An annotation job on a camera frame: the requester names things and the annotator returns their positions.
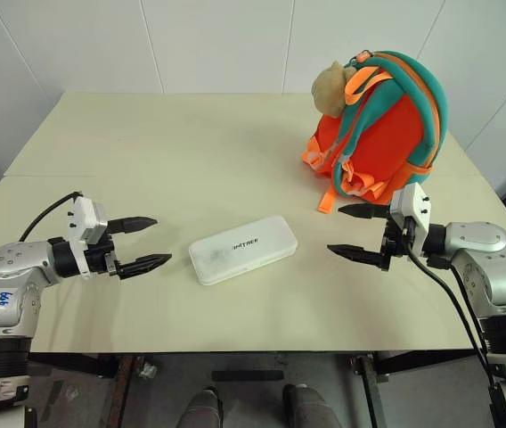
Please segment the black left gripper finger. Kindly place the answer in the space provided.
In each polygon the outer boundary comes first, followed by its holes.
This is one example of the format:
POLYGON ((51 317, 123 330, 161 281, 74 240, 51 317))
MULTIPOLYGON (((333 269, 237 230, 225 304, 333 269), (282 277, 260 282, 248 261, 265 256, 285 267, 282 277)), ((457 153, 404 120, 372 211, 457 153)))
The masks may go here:
POLYGON ((107 223, 108 234, 130 234, 139 232, 147 227, 158 224, 158 220, 148 217, 129 217, 109 220, 107 223))
POLYGON ((121 280, 125 280, 131 277, 144 275, 166 264, 171 258, 171 254, 151 254, 142 256, 126 264, 118 262, 117 276, 121 280))

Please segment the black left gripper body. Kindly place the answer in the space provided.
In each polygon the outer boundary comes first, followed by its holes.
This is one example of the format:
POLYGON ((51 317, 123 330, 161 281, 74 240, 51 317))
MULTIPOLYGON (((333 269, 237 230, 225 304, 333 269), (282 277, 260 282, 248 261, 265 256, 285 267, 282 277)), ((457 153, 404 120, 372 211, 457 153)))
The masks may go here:
POLYGON ((110 234, 103 234, 97 243, 88 244, 84 251, 86 263, 90 273, 116 276, 118 274, 118 259, 115 246, 110 234))

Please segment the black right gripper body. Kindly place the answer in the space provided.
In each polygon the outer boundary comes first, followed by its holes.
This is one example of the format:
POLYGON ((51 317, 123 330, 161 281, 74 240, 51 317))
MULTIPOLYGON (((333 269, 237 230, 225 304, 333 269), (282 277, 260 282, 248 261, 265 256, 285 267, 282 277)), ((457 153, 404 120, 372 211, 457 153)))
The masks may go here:
POLYGON ((380 246, 380 269, 388 271, 393 257, 408 255, 414 240, 415 221, 412 217, 405 217, 402 226, 390 218, 386 223, 380 246))

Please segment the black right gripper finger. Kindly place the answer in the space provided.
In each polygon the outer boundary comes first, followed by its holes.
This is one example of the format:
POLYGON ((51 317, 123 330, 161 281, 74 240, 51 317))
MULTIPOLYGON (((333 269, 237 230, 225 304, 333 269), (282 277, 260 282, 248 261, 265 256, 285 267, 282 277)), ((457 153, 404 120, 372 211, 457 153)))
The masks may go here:
POLYGON ((338 208, 338 212, 355 218, 388 218, 390 208, 387 205, 370 203, 348 204, 338 208))
POLYGON ((327 248, 344 259, 383 268, 384 256, 379 252, 367 251, 363 247, 350 244, 328 244, 327 248))

